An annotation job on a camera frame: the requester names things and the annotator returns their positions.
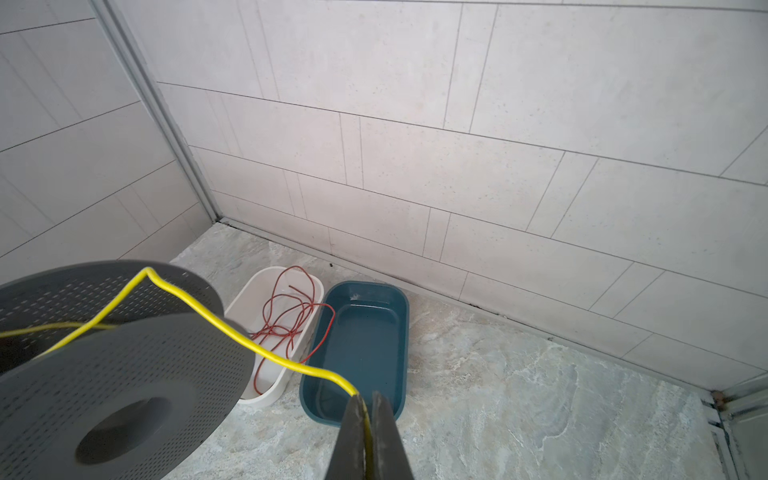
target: tiled wall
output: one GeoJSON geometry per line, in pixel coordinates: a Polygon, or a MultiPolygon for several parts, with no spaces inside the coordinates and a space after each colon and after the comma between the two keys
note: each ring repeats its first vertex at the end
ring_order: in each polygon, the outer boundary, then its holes
{"type": "Polygon", "coordinates": [[[699,386],[768,369],[764,2],[118,4],[227,216],[699,386]]]}
{"type": "Polygon", "coordinates": [[[210,225],[87,0],[0,2],[0,283],[210,225]]]}

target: red cable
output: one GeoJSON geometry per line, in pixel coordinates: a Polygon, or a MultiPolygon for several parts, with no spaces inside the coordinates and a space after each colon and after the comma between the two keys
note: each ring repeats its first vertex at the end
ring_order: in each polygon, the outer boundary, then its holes
{"type": "MultiPolygon", "coordinates": [[[[301,332],[303,332],[303,329],[301,328],[304,323],[312,316],[312,313],[315,310],[316,306],[327,306],[331,309],[331,312],[333,312],[331,316],[330,322],[328,322],[328,328],[326,328],[326,333],[323,335],[323,339],[320,340],[320,343],[317,344],[317,346],[310,352],[309,355],[306,356],[304,360],[302,360],[300,363],[306,362],[314,353],[320,348],[320,346],[326,341],[326,338],[328,337],[328,332],[331,330],[331,325],[333,325],[333,320],[336,318],[336,311],[333,309],[332,306],[328,305],[327,303],[316,303],[315,302],[315,283],[312,281],[312,277],[304,270],[301,266],[294,265],[289,266],[285,270],[283,270],[280,275],[277,276],[277,280],[275,280],[275,286],[272,288],[272,296],[264,303],[264,305],[261,308],[261,316],[264,320],[264,326],[258,331],[250,334],[250,338],[256,342],[259,337],[262,337],[261,340],[259,340],[259,345],[261,345],[264,340],[266,340],[270,336],[276,336],[280,337],[280,341],[270,349],[271,352],[274,352],[277,347],[279,347],[286,339],[288,339],[288,343],[286,344],[286,354],[285,358],[288,357],[288,352],[293,348],[294,345],[294,339],[296,336],[300,335],[301,332]],[[275,294],[277,291],[277,284],[280,282],[280,278],[283,276],[285,272],[291,269],[298,269],[301,270],[305,275],[306,278],[309,279],[310,283],[312,284],[312,296],[307,295],[306,293],[302,292],[301,290],[297,289],[293,285],[289,285],[288,287],[297,291],[300,295],[304,296],[306,300],[302,300],[298,296],[289,295],[288,293],[278,293],[275,294]],[[287,310],[284,310],[280,315],[277,316],[277,318],[272,321],[272,314],[274,313],[274,302],[276,298],[279,298],[281,296],[294,299],[298,303],[292,307],[290,307],[287,310]],[[269,306],[269,314],[266,312],[266,308],[269,306]],[[277,323],[280,321],[280,318],[283,317],[286,313],[301,308],[299,311],[299,315],[296,316],[296,321],[293,322],[293,326],[291,328],[286,328],[285,326],[278,325],[277,323]]],[[[256,393],[261,395],[262,392],[259,391],[258,387],[256,387],[256,380],[259,377],[259,371],[261,370],[261,366],[264,364],[264,358],[262,357],[261,362],[259,362],[259,366],[256,367],[256,373],[253,374],[253,389],[256,390],[256,393]]]]}

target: gray marble floor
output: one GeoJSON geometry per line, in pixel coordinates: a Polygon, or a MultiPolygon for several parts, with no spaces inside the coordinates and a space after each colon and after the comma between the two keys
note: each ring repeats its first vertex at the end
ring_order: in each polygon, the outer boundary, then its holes
{"type": "MultiPolygon", "coordinates": [[[[208,279],[225,305],[265,266],[304,266],[326,290],[371,280],[223,224],[172,263],[208,279]]],[[[408,396],[397,423],[416,478],[723,478],[697,394],[406,294],[408,396]]],[[[166,478],[322,478],[338,430],[304,414],[299,380],[267,409],[235,407],[166,478]]]]}

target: teal plastic container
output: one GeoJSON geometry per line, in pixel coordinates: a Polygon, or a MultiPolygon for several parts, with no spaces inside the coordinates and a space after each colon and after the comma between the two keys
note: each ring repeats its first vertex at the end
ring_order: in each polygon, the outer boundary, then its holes
{"type": "MultiPolygon", "coordinates": [[[[383,283],[341,282],[326,294],[336,319],[307,365],[336,372],[360,391],[369,412],[372,395],[389,400],[395,419],[406,403],[409,304],[400,289],[383,283]]],[[[323,307],[310,352],[323,339],[332,312],[323,307]]],[[[316,422],[339,426],[349,394],[325,379],[304,375],[299,398],[316,422]]]]}

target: yellow cable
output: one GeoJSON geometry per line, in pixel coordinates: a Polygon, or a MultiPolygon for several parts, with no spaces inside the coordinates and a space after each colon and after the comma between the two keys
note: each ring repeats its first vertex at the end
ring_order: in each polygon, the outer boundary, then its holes
{"type": "Polygon", "coordinates": [[[238,332],[231,326],[227,325],[219,317],[214,315],[202,303],[195,300],[194,297],[191,296],[189,293],[163,280],[159,275],[157,275],[157,272],[155,272],[154,269],[149,266],[141,269],[141,271],[137,273],[136,276],[133,277],[125,287],[123,287],[123,290],[121,290],[120,293],[118,293],[117,296],[113,298],[112,301],[106,307],[104,307],[101,310],[101,312],[99,312],[92,320],[82,324],[74,332],[70,333],[69,335],[61,339],[58,343],[53,345],[51,348],[45,350],[42,353],[42,355],[53,352],[56,349],[60,349],[62,346],[67,345],[72,340],[78,338],[80,335],[87,332],[89,329],[94,328],[100,321],[102,321],[109,314],[109,312],[114,310],[114,308],[118,306],[120,302],[125,300],[125,297],[128,296],[128,294],[134,288],[136,288],[136,286],[139,283],[141,283],[141,281],[144,278],[147,278],[147,277],[152,283],[160,287],[162,290],[165,290],[171,295],[174,295],[179,299],[181,299],[184,303],[192,307],[192,310],[199,313],[204,319],[211,322],[216,328],[226,333],[232,340],[234,340],[235,342],[238,342],[240,345],[244,346],[245,348],[252,350],[255,353],[258,353],[265,359],[272,360],[278,365],[284,366],[287,369],[291,369],[294,372],[302,373],[303,375],[315,376],[321,379],[330,380],[331,382],[334,382],[335,384],[340,386],[342,389],[344,389],[344,391],[349,393],[350,396],[355,396],[359,394],[359,392],[352,385],[352,383],[349,383],[344,377],[342,377],[338,373],[334,373],[325,369],[318,369],[313,366],[303,365],[302,363],[292,362],[288,359],[284,359],[282,356],[279,356],[276,353],[270,352],[269,350],[265,349],[261,345],[258,345],[252,342],[249,338],[243,336],[242,334],[240,334],[240,332],[238,332]]]}
{"type": "MultiPolygon", "coordinates": [[[[31,326],[27,329],[7,330],[5,332],[0,332],[0,339],[5,339],[10,336],[24,335],[25,333],[40,332],[42,330],[48,330],[48,329],[74,329],[82,325],[85,325],[85,324],[82,322],[58,322],[58,323],[48,323],[46,325],[31,326]]],[[[113,329],[116,327],[117,325],[103,325],[103,324],[93,326],[93,328],[95,329],[102,329],[102,330],[113,329]]]]}

